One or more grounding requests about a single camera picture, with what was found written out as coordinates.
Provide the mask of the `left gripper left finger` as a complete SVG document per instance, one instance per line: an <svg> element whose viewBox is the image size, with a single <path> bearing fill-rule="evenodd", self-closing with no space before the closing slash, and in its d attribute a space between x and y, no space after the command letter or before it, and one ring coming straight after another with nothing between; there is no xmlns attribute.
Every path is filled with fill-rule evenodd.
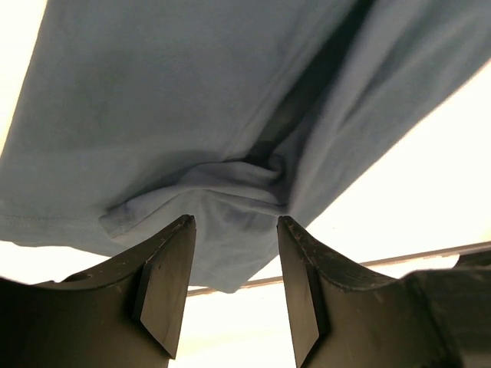
<svg viewBox="0 0 491 368"><path fill-rule="evenodd" d="M3 367L165 367L176 356L196 223L184 215L61 282L1 281Z"/></svg>

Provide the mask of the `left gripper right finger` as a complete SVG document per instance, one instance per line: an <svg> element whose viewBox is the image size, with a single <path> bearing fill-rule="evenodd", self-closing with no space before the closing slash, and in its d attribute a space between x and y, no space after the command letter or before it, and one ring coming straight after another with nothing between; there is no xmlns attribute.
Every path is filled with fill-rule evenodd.
<svg viewBox="0 0 491 368"><path fill-rule="evenodd" d="M278 220L299 367L488 367L490 252L391 278Z"/></svg>

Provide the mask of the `teal blue t shirt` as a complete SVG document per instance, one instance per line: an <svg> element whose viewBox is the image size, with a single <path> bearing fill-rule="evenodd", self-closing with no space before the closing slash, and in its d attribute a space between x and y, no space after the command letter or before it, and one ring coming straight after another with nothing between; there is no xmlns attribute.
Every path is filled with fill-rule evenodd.
<svg viewBox="0 0 491 368"><path fill-rule="evenodd" d="M1 238L114 256L183 214L237 291L490 57L488 1L49 1Z"/></svg>

